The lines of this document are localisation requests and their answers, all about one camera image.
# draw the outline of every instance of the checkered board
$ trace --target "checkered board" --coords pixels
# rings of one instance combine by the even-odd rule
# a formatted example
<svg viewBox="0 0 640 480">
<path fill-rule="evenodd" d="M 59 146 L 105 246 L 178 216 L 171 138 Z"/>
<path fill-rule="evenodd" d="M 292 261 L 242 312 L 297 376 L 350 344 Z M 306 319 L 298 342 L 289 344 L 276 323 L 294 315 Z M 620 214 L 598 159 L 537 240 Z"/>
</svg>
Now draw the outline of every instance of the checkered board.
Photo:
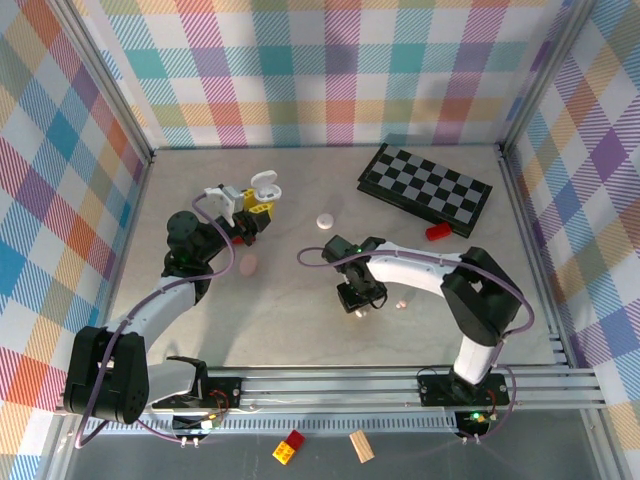
<svg viewBox="0 0 640 480">
<path fill-rule="evenodd" d="M 429 222 L 447 222 L 465 238 L 473 231 L 492 189 L 386 143 L 358 181 L 358 190 Z"/>
</svg>

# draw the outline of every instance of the plaid wallpaper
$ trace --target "plaid wallpaper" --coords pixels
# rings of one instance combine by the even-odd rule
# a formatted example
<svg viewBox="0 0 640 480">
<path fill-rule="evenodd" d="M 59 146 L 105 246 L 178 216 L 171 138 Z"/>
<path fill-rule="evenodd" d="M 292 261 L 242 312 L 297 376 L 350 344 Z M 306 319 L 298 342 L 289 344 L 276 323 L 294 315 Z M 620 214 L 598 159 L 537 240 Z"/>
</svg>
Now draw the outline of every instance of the plaid wallpaper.
<svg viewBox="0 0 640 480">
<path fill-rule="evenodd" d="M 579 363 L 640 475 L 640 0 L 600 1 L 519 143 L 520 187 Z"/>
<path fill-rule="evenodd" d="M 76 0 L 157 146 L 494 143 L 573 0 Z"/>
<path fill-rule="evenodd" d="M 0 0 L 0 479 L 33 478 L 143 162 L 45 0 Z"/>
</svg>

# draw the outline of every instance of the red lego brick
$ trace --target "red lego brick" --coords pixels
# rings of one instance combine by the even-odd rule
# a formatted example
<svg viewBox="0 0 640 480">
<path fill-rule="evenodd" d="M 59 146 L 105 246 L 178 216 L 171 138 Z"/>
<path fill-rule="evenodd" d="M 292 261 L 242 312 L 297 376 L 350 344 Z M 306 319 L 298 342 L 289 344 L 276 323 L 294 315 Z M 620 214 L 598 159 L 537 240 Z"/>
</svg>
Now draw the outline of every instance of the red lego brick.
<svg viewBox="0 0 640 480">
<path fill-rule="evenodd" d="M 425 232 L 427 238 L 430 241 L 438 240 L 440 238 L 448 237 L 451 235 L 451 226 L 448 223 L 441 223 L 440 225 L 436 225 L 435 227 L 427 228 Z"/>
<path fill-rule="evenodd" d="M 298 450 L 304 443 L 304 437 L 297 430 L 292 430 L 285 441 L 291 448 Z"/>
</svg>

